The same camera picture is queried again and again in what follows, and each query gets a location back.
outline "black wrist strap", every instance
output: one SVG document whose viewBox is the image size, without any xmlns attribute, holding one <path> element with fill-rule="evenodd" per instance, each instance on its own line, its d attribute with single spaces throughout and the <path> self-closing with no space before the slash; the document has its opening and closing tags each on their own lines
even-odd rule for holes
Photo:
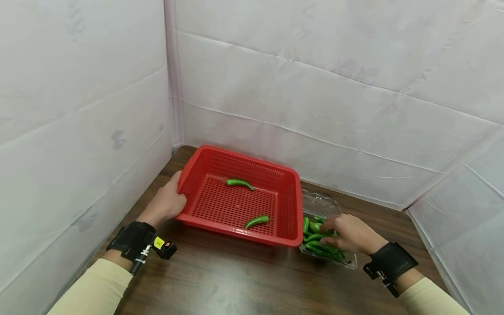
<svg viewBox="0 0 504 315">
<path fill-rule="evenodd" d="M 418 266 L 418 262 L 398 243 L 391 242 L 372 254 L 371 258 L 372 261 L 364 265 L 364 271 L 372 280 L 380 278 L 394 297 L 399 297 L 394 287 L 397 278 Z"/>
<path fill-rule="evenodd" d="M 152 244 L 156 229 L 145 222 L 132 222 L 119 230 L 117 236 L 107 246 L 107 250 L 116 249 L 121 256 L 132 262 L 142 250 Z"/>
<path fill-rule="evenodd" d="M 135 275 L 145 264 L 149 250 L 153 249 L 162 259 L 170 259 L 177 251 L 177 246 L 156 236 L 156 229 L 145 222 L 132 222 L 119 230 L 117 236 L 107 246 L 107 250 L 121 251 L 121 256 L 132 261 L 130 270 Z"/>
</svg>

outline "beige sleeve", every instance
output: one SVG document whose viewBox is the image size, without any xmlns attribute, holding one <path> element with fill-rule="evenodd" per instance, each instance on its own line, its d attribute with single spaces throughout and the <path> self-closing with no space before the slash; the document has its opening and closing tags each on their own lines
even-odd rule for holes
<svg viewBox="0 0 504 315">
<path fill-rule="evenodd" d="M 446 292 L 427 278 L 415 283 L 399 296 L 410 315 L 468 315 Z"/>
<path fill-rule="evenodd" d="M 105 259 L 99 259 L 56 302 L 48 315 L 112 315 L 132 275 Z"/>
</svg>

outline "basket mesh bottom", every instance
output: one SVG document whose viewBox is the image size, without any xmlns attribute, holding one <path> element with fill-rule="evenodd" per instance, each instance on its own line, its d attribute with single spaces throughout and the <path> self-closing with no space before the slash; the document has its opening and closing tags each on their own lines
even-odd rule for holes
<svg viewBox="0 0 504 315">
<path fill-rule="evenodd" d="M 198 197 L 192 216 L 223 223 L 231 226 L 245 227 L 251 219 L 267 215 L 270 221 L 250 228 L 251 231 L 277 236 L 275 228 L 275 203 L 277 193 L 246 187 L 227 186 L 226 178 L 206 174 L 203 189 Z"/>
</svg>

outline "wooden table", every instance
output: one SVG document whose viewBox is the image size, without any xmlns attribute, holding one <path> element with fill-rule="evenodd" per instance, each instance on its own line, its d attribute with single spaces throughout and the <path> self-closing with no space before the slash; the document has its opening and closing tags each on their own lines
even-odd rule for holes
<svg viewBox="0 0 504 315">
<path fill-rule="evenodd" d="M 119 228 L 143 211 L 157 190 L 181 170 L 195 148 L 181 147 L 140 197 L 116 231 L 92 258 L 105 252 Z M 338 201 L 344 213 L 368 223 L 390 241 L 397 241 L 420 263 L 419 270 L 446 290 L 413 223 L 394 211 L 313 184 L 309 192 Z M 185 226 L 170 220 L 161 237 L 176 242 L 168 261 L 155 254 L 132 280 L 116 314 L 404 314 L 379 280 L 371 281 L 361 267 L 369 258 L 358 255 L 351 270 L 300 255 L 297 249 L 271 248 Z"/>
</svg>

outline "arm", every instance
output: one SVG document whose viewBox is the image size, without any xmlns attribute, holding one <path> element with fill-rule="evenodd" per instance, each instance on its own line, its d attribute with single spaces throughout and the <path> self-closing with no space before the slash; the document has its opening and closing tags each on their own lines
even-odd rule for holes
<svg viewBox="0 0 504 315">
<path fill-rule="evenodd" d="M 321 244 L 332 245 L 352 253 L 369 256 L 388 243 L 359 218 L 348 214 L 328 218 L 327 223 L 320 229 L 329 231 L 329 234 L 334 233 L 331 230 L 338 231 L 337 237 L 323 238 Z M 395 286 L 400 294 L 399 301 L 412 315 L 468 315 L 455 300 L 416 269 L 410 269 L 397 278 Z"/>
<path fill-rule="evenodd" d="M 177 193 L 180 171 L 161 188 L 137 221 L 146 222 L 155 229 L 165 220 L 177 216 L 185 206 L 184 195 Z M 56 302 L 48 315 L 112 315 L 128 287 L 133 262 L 121 252 L 111 249 L 95 262 Z"/>
</svg>

